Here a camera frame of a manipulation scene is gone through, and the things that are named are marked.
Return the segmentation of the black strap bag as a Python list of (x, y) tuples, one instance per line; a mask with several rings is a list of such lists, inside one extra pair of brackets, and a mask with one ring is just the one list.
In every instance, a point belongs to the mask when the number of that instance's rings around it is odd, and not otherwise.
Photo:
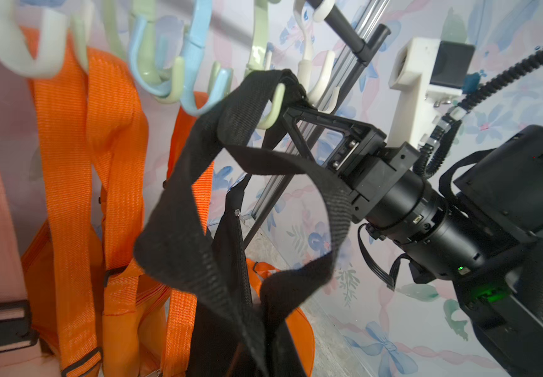
[[(198, 118), (136, 241), (133, 255), (147, 275), (197, 298), (192, 333), (186, 340), (174, 336), (171, 343), (184, 355), (179, 360), (166, 359), (163, 371), (167, 375), (305, 374), (286, 320), (332, 278), (350, 228), (351, 204), (348, 186), (317, 163), (273, 147), (249, 147), (265, 105), (279, 84), (286, 86), (289, 104), (304, 98), (292, 72), (254, 72)], [(326, 207), (331, 249), (299, 269), (265, 279), (258, 304), (252, 300), (243, 232), (236, 213), (246, 183), (227, 194), (224, 215), (213, 235), (202, 227), (192, 190), (222, 151), (229, 152), (248, 175), (307, 175)]]

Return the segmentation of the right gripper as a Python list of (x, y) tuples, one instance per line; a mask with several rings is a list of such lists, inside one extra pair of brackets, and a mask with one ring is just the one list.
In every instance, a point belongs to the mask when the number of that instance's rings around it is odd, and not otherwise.
[[(427, 236), (444, 223), (446, 202), (412, 171), (419, 152), (408, 143), (389, 148), (386, 135), (375, 127), (304, 106), (285, 108), (279, 122), (299, 155), (348, 185), (353, 221), (366, 221), (370, 235)], [(323, 135), (335, 144), (321, 160), (312, 148)]]

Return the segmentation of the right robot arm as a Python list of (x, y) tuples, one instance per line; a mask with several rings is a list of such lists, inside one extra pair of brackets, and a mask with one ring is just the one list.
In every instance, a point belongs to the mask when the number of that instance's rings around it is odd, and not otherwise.
[(419, 153), (387, 146), (381, 130), (290, 106), (279, 118), (296, 141), (305, 121), (338, 132), (326, 168), (348, 187), (354, 222), (402, 251), (418, 284), (451, 281), (479, 343), (512, 376), (543, 376), (543, 127), (474, 152), (440, 178), (417, 176)]

